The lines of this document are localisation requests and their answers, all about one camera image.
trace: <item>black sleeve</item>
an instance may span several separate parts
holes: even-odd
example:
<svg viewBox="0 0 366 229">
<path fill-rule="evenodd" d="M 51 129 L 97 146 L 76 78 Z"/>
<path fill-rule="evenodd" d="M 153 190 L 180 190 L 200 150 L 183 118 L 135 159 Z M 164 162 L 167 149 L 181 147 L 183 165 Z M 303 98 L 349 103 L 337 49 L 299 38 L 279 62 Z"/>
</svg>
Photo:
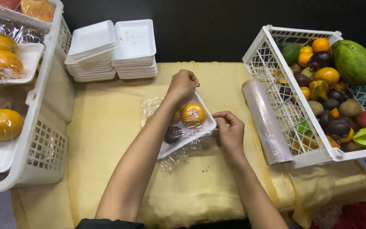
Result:
<svg viewBox="0 0 366 229">
<path fill-rule="evenodd" d="M 143 229 L 143 223 L 109 219 L 82 219 L 75 229 Z"/>
</svg>

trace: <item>hand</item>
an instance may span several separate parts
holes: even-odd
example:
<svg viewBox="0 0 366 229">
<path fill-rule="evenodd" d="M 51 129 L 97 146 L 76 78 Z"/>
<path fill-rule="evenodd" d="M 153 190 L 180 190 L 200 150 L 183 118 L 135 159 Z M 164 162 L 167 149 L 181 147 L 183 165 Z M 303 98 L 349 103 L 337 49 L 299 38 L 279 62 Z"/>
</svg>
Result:
<svg viewBox="0 0 366 229">
<path fill-rule="evenodd" d="M 244 128 L 245 124 L 230 111 L 213 114 L 217 128 L 220 129 L 220 142 L 225 150 L 227 159 L 236 159 L 244 154 Z"/>
<path fill-rule="evenodd" d="M 196 86 L 199 87 L 196 76 L 193 72 L 181 69 L 177 74 L 172 76 L 172 81 L 165 98 L 174 100 L 177 104 L 189 101 L 194 96 Z"/>
</svg>

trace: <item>black wall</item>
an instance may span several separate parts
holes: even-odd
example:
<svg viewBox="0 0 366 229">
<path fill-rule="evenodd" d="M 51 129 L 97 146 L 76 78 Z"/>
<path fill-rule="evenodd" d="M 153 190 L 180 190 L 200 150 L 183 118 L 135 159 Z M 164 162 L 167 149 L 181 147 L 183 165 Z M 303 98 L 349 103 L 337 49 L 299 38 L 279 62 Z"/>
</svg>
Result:
<svg viewBox="0 0 366 229">
<path fill-rule="evenodd" d="M 74 29 L 152 19 L 156 61 L 241 62 L 263 25 L 339 30 L 366 47 L 366 0 L 62 0 Z"/>
</svg>

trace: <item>person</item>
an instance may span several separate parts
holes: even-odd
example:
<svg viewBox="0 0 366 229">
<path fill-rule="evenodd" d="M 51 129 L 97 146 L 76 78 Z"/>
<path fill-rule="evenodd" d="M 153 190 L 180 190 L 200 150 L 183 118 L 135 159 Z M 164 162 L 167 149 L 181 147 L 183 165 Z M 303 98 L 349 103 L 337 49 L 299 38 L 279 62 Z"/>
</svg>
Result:
<svg viewBox="0 0 366 229">
<path fill-rule="evenodd" d="M 83 219 L 76 229 L 144 228 L 136 223 L 139 209 L 170 119 L 176 107 L 194 96 L 199 81 L 193 72 L 180 70 L 173 75 L 169 89 L 156 112 L 126 150 L 111 175 L 98 205 L 95 219 Z M 241 203 L 254 229 L 287 229 L 244 153 L 245 125 L 234 114 L 213 114 L 231 168 Z"/>
</svg>

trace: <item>finger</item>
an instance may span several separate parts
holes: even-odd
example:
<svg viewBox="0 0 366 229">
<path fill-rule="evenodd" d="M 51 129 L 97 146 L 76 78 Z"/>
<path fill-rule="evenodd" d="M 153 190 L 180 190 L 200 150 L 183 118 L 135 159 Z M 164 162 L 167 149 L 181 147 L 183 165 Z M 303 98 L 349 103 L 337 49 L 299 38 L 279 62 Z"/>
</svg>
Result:
<svg viewBox="0 0 366 229">
<path fill-rule="evenodd" d="M 237 118 L 231 111 L 221 111 L 213 114 L 213 118 L 224 118 L 230 125 L 234 126 L 241 123 L 241 120 Z"/>
<path fill-rule="evenodd" d="M 189 73 L 189 79 L 191 81 L 193 81 L 194 83 L 196 83 L 196 87 L 200 87 L 200 82 L 198 81 L 197 77 L 194 75 L 194 73 L 192 71 L 187 70 L 187 72 Z"/>
<path fill-rule="evenodd" d="M 216 123 L 217 123 L 217 128 L 220 129 L 220 132 L 228 129 L 228 124 L 224 118 L 217 118 Z"/>
</svg>

